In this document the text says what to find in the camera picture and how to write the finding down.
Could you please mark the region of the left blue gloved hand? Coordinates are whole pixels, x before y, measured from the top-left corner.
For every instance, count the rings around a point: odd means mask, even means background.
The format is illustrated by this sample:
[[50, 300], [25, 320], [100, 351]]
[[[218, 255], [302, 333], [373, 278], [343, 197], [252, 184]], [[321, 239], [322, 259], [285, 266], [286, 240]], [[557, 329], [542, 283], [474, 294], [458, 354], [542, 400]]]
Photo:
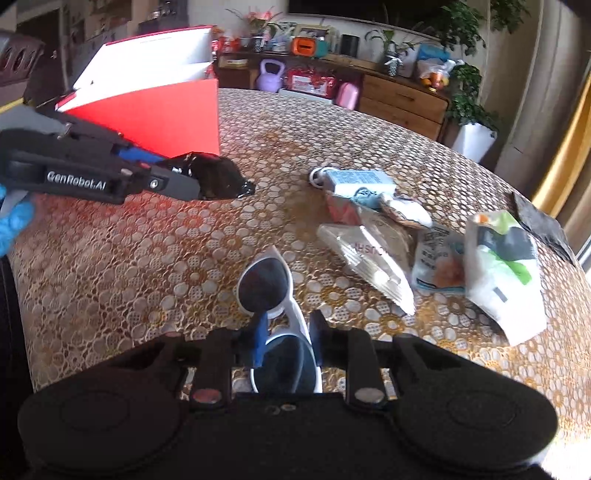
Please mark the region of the left blue gloved hand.
[[35, 208], [31, 194], [0, 186], [0, 256], [10, 251], [17, 236], [31, 223]]

